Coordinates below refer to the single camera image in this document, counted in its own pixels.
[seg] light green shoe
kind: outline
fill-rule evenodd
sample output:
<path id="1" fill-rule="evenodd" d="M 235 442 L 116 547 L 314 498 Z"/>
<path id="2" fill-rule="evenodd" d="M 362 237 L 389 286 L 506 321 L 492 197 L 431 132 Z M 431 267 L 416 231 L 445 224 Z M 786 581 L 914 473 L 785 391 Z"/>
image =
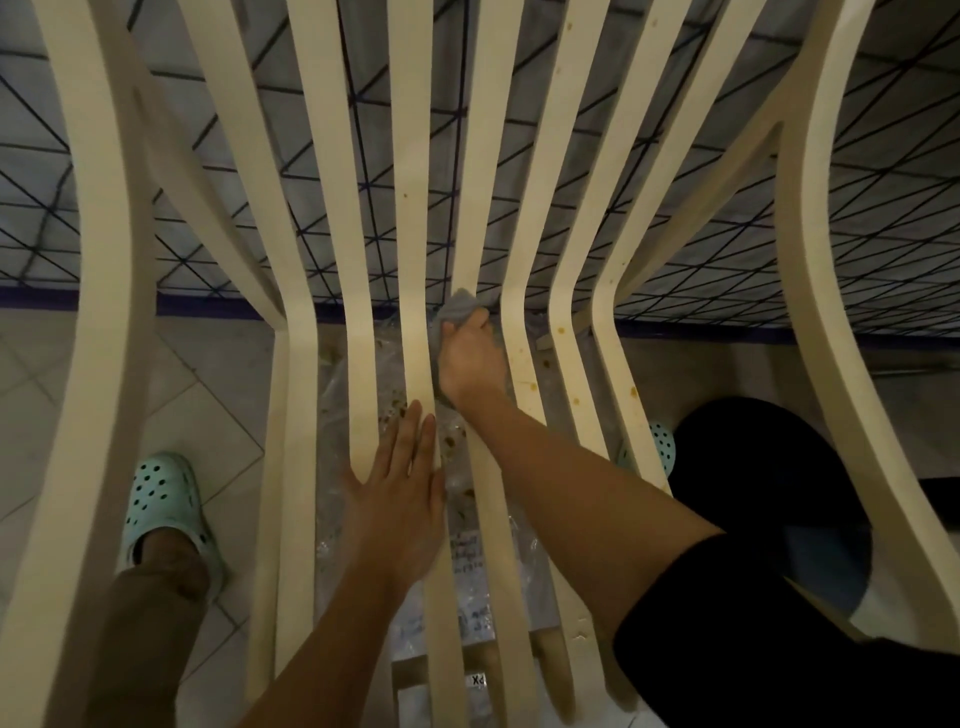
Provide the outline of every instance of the light green shoe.
<path id="1" fill-rule="evenodd" d="M 127 568 L 134 566 L 136 543 L 156 528 L 176 528 L 193 542 L 206 564 L 210 577 L 206 598 L 212 601 L 224 586 L 224 562 L 204 522 L 193 469 L 175 452 L 148 457 L 133 474 L 121 546 Z"/>

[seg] tiled floor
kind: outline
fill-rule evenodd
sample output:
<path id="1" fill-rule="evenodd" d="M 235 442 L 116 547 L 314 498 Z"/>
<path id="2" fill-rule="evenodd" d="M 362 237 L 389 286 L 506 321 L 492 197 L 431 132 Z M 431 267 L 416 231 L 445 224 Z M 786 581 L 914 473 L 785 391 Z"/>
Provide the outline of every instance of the tiled floor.
<path id="1" fill-rule="evenodd" d="M 243 709 L 245 625 L 273 336 L 265 325 L 245 321 L 165 318 L 156 328 L 141 451 L 174 449 L 191 459 L 206 517 L 230 569 L 227 588 L 204 621 L 178 699 L 181 727 L 216 728 L 232 724 Z M 56 427 L 72 331 L 72 314 L 0 310 L 0 619 Z M 336 349 L 342 330 L 324 328 L 322 338 Z M 794 348 L 630 341 L 626 349 L 653 420 L 674 426 L 698 404 L 740 393 L 776 401 L 827 433 Z M 870 352 L 867 359 L 875 368 L 906 368 L 956 357 Z M 595 355 L 588 358 L 588 370 L 601 381 Z M 918 474 L 960 474 L 960 374 L 883 379 L 879 391 Z M 615 416 L 602 385 L 596 397 L 613 444 Z M 547 406 L 551 422 L 556 409 Z M 564 426 L 559 418 L 557 424 Z M 913 620 L 882 553 L 875 564 L 871 590 L 854 621 L 910 641 Z M 624 725 L 630 722 L 623 717 Z M 645 713 L 635 725 L 640 723 L 656 721 Z"/>
<path id="2" fill-rule="evenodd" d="M 0 615 L 42 483 L 69 370 L 74 317 L 0 311 Z M 230 580 L 208 611 L 177 704 L 181 728 L 243 710 L 252 554 L 273 335 L 257 322 L 163 319 L 141 452 L 190 458 Z"/>

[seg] chair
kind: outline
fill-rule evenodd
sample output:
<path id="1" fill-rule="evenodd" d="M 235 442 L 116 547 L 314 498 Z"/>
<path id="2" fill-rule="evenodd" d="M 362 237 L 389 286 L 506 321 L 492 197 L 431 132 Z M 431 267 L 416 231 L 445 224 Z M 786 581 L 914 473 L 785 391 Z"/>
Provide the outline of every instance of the chair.
<path id="1" fill-rule="evenodd" d="M 76 165 L 83 286 L 56 442 L 0 635 L 0 703 L 10 725 L 67 726 L 82 712 L 113 572 L 146 395 L 154 314 L 149 273 L 154 183 L 275 330 L 250 627 L 248 697 L 286 665 L 314 624 L 318 338 L 313 301 L 263 112 L 230 0 L 180 0 L 276 284 L 239 237 L 175 114 L 110 0 L 34 0 Z M 608 0 L 568 0 L 503 283 L 503 336 L 517 404 L 545 422 L 524 326 L 524 297 Z M 777 156 L 780 276 L 804 364 L 877 536 L 895 557 L 926 646 L 960 651 L 960 557 L 921 492 L 857 350 L 828 236 L 831 141 L 872 0 L 821 0 L 789 71 L 682 202 L 640 244 L 764 0 L 729 0 L 660 138 L 652 165 L 596 278 L 574 287 L 634 144 L 690 0 L 654 0 L 639 30 L 549 294 L 550 335 L 580 443 L 607 456 L 576 343 L 590 326 L 639 473 L 668 491 L 616 333 L 614 306 L 675 254 L 757 166 Z M 481 0 L 470 84 L 452 287 L 476 290 L 522 0 Z M 373 317 L 335 0 L 288 0 L 314 152 L 347 318 L 350 461 L 363 479 L 378 441 Z M 426 343 L 431 0 L 389 0 L 399 309 L 409 398 L 433 409 Z M 584 603 L 552 568 L 561 626 L 530 632 L 499 469 L 472 431 L 468 449 L 486 554 L 494 643 L 460 647 L 448 545 L 424 580 L 425 658 L 385 650 L 365 724 L 396 721 L 395 692 L 425 683 L 433 724 L 468 725 L 464 674 L 483 670 L 501 724 L 548 710 L 537 665 L 564 722 L 590 725 L 636 697 Z"/>

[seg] forearm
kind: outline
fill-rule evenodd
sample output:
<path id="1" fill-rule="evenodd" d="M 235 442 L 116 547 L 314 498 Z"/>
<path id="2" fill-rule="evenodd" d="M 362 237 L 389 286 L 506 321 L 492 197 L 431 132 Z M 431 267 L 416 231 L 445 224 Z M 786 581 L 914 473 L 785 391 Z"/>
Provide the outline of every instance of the forearm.
<path id="1" fill-rule="evenodd" d="M 547 553 L 612 634 L 654 580 L 718 529 L 654 486 L 484 393 L 460 410 Z"/>
<path id="2" fill-rule="evenodd" d="M 320 622 L 241 728 L 357 725 L 403 599 L 396 592 L 379 574 L 348 567 Z"/>

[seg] cleaning cloth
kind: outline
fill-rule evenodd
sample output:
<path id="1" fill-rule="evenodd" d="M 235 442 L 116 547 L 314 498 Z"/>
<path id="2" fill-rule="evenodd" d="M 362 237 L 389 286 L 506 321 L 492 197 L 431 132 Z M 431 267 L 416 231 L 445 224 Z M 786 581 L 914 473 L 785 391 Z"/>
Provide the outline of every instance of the cleaning cloth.
<path id="1" fill-rule="evenodd" d="M 466 288 L 461 288 L 454 292 L 454 294 L 446 300 L 446 303 L 440 307 L 440 310 L 437 311 L 437 315 L 430 324 L 430 329 L 427 331 L 427 343 L 430 347 L 430 372 L 433 375 L 433 391 L 437 398 L 447 406 L 452 407 L 453 405 L 444 397 L 444 393 L 440 391 L 439 369 L 437 367 L 437 361 L 440 358 L 440 347 L 444 341 L 444 321 L 449 321 L 458 328 L 462 326 L 470 317 L 470 314 L 479 307 L 480 303 L 477 302 L 476 296 L 467 291 Z"/>

